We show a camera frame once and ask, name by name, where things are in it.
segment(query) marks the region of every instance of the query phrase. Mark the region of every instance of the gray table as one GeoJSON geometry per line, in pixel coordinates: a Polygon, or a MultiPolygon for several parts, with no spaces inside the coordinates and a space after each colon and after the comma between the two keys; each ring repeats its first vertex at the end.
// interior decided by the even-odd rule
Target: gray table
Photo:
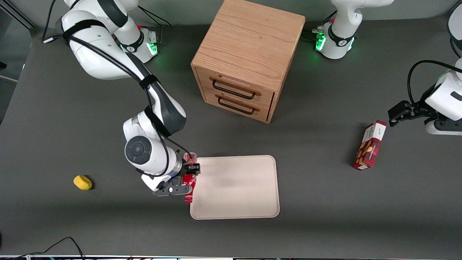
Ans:
{"type": "MultiPolygon", "coordinates": [[[[274,156],[271,219],[196,221],[182,197],[152,196],[122,149],[123,122],[146,106],[140,87],[96,80],[64,44],[34,35],[0,126],[0,253],[73,236],[85,254],[460,259],[460,137],[401,123],[387,129],[374,168],[351,167],[365,126],[407,99],[410,67],[456,61],[446,20],[366,21],[338,61],[300,42],[269,125],[202,101],[189,63],[207,26],[164,30],[148,67],[188,114],[172,139],[203,157],[274,156]],[[96,189],[78,190],[78,174],[96,189]]],[[[417,69],[415,95],[444,70],[417,69]]],[[[51,253],[77,252],[66,243],[51,253]]]]}

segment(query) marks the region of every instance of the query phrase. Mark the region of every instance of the wooden drawer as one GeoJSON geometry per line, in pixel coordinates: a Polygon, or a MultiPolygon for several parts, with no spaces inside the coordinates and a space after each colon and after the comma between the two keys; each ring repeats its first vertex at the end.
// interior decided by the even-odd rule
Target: wooden drawer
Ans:
{"type": "Polygon", "coordinates": [[[266,122],[268,118],[268,108],[260,107],[257,105],[248,105],[239,100],[226,97],[224,95],[204,89],[205,101],[214,106],[226,109],[228,111],[258,120],[266,122]]]}
{"type": "Polygon", "coordinates": [[[242,101],[244,104],[270,108],[274,93],[256,88],[214,71],[195,68],[202,88],[221,96],[242,101]]]}

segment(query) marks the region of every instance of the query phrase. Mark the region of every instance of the black metal handle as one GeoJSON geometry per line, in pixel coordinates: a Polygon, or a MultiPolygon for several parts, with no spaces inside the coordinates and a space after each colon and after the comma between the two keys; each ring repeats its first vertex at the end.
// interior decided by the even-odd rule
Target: black metal handle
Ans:
{"type": "Polygon", "coordinates": [[[240,108],[233,107],[233,106],[231,106],[231,105],[222,103],[222,102],[220,102],[220,100],[221,100],[221,97],[218,97],[218,104],[220,104],[220,105],[222,105],[222,106],[226,106],[227,108],[234,109],[234,110],[239,111],[239,112],[241,112],[241,113],[248,114],[248,115],[252,115],[252,114],[255,112],[255,108],[252,108],[252,112],[247,112],[247,111],[242,110],[242,109],[240,109],[240,108]]]}
{"type": "Polygon", "coordinates": [[[212,82],[212,86],[213,86],[214,89],[218,89],[220,91],[223,91],[223,92],[226,92],[226,93],[229,93],[229,94],[233,94],[233,95],[238,96],[238,97],[243,98],[243,99],[253,99],[255,97],[255,94],[256,94],[255,92],[251,96],[242,95],[240,93],[237,93],[237,92],[234,92],[234,91],[227,90],[225,88],[219,87],[219,86],[215,85],[216,82],[217,82],[216,80],[213,80],[213,82],[212,82]]]}

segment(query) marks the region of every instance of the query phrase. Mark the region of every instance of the wooden top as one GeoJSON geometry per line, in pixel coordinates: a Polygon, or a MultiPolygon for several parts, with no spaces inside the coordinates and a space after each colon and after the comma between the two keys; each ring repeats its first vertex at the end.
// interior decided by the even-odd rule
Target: wooden top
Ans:
{"type": "Polygon", "coordinates": [[[192,65],[278,92],[305,17],[244,0],[225,0],[192,65]]]}

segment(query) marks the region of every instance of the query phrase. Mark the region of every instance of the red box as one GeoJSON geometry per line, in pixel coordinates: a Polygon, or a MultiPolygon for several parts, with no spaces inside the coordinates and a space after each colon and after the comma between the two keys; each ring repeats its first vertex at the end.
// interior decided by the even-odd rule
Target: red box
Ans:
{"type": "Polygon", "coordinates": [[[353,168],[362,171],[374,166],[387,123],[377,120],[364,132],[353,168]]]}

